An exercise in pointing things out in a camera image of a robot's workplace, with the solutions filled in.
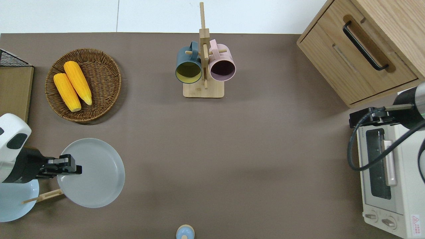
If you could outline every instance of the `drawer handle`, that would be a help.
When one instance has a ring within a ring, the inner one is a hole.
[[[353,45],[357,48],[357,50],[360,51],[360,53],[366,58],[366,60],[369,62],[369,64],[371,64],[371,66],[377,70],[377,71],[381,71],[385,68],[388,67],[388,64],[384,65],[384,66],[380,66],[378,65],[378,63],[376,63],[376,61],[372,58],[372,56],[370,56],[370,54],[366,51],[366,49],[362,46],[362,44],[354,37],[354,35],[350,32],[350,30],[348,29],[348,26],[351,24],[351,21],[348,21],[344,27],[343,27],[343,32],[345,33],[345,35],[348,37],[348,39],[350,39],[350,41],[353,43]]]

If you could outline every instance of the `toaster oven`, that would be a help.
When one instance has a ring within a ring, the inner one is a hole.
[[[401,125],[360,127],[360,166],[407,131]],[[415,132],[384,160],[360,172],[366,223],[402,238],[425,239],[425,184],[418,169],[418,151],[424,138],[425,131]]]

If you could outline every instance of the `white plate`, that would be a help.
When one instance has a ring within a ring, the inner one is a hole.
[[[0,183],[0,222],[16,220],[27,214],[36,201],[23,201],[38,197],[38,180],[28,183]]]
[[[70,154],[80,175],[58,176],[63,193],[74,203],[87,208],[99,208],[113,202],[124,186],[124,164],[117,151],[99,139],[79,139],[62,154]]]

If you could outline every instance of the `light blue plate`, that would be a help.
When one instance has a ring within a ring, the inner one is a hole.
[[[0,183],[0,222],[16,220],[27,214],[36,201],[22,204],[22,201],[38,197],[38,180],[28,183]]]

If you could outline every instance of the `wooden mug holder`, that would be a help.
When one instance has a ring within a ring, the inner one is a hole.
[[[204,3],[200,3],[201,7],[201,29],[199,29],[199,55],[201,55],[202,78],[192,84],[183,84],[183,96],[187,98],[222,98],[224,97],[224,82],[214,80],[208,69],[210,45],[210,30],[205,28]]]

